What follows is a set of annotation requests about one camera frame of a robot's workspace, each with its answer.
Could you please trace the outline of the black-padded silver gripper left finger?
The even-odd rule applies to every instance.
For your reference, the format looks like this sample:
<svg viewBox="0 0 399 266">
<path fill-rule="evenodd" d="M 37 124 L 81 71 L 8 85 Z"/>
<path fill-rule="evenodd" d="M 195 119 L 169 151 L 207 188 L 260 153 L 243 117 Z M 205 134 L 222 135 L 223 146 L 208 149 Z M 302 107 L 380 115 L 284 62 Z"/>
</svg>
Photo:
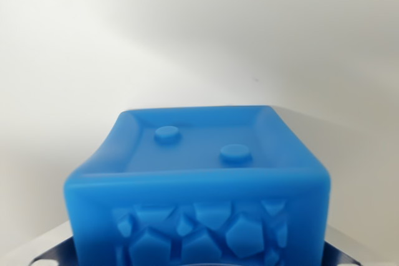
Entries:
<svg viewBox="0 0 399 266">
<path fill-rule="evenodd" d="M 64 222 L 33 240 L 29 265 L 75 265 L 75 245 L 70 222 Z"/>
</svg>

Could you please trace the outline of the black-padded silver gripper right finger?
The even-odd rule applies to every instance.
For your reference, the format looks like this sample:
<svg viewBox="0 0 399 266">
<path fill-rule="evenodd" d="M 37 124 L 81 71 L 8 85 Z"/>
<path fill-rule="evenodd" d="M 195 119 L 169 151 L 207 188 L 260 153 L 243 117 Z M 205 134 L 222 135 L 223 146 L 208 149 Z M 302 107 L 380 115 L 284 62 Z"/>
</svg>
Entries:
<svg viewBox="0 0 399 266">
<path fill-rule="evenodd" d="M 332 226 L 327 226 L 324 245 L 324 265 L 365 265 L 371 252 L 355 239 Z"/>
</svg>

